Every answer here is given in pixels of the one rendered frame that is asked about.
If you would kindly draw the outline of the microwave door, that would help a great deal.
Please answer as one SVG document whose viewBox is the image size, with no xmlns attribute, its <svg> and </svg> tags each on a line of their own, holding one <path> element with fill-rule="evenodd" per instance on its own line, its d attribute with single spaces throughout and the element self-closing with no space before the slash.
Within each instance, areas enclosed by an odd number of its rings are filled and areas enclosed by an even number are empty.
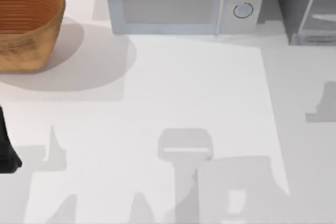
<svg viewBox="0 0 336 224">
<path fill-rule="evenodd" d="M 107 0 L 115 34 L 215 35 L 219 0 Z"/>
</svg>

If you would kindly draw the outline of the microwave knob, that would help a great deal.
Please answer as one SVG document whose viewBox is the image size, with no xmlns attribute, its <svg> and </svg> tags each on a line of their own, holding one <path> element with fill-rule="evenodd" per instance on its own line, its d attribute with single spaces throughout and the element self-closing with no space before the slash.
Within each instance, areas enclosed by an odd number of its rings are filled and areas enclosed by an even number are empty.
<svg viewBox="0 0 336 224">
<path fill-rule="evenodd" d="M 233 9 L 233 14 L 235 17 L 239 19 L 245 19 L 251 16 L 254 12 L 254 8 L 249 3 L 242 3 L 240 5 L 236 5 Z"/>
</svg>

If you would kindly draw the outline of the brown woven basket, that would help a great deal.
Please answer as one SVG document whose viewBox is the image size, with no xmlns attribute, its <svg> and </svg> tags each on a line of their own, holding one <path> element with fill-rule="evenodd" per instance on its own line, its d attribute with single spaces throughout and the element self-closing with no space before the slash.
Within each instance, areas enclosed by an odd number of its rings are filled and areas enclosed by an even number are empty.
<svg viewBox="0 0 336 224">
<path fill-rule="evenodd" d="M 59 35 L 65 0 L 0 0 L 0 73 L 41 70 Z"/>
</svg>

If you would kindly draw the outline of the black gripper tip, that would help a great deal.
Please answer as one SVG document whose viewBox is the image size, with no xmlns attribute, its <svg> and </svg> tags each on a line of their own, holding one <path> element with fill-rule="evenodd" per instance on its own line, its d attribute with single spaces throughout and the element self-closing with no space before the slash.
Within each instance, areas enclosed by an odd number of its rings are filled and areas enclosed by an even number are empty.
<svg viewBox="0 0 336 224">
<path fill-rule="evenodd" d="M 0 106 L 0 174 L 13 174 L 22 164 L 9 140 L 3 109 Z"/>
</svg>

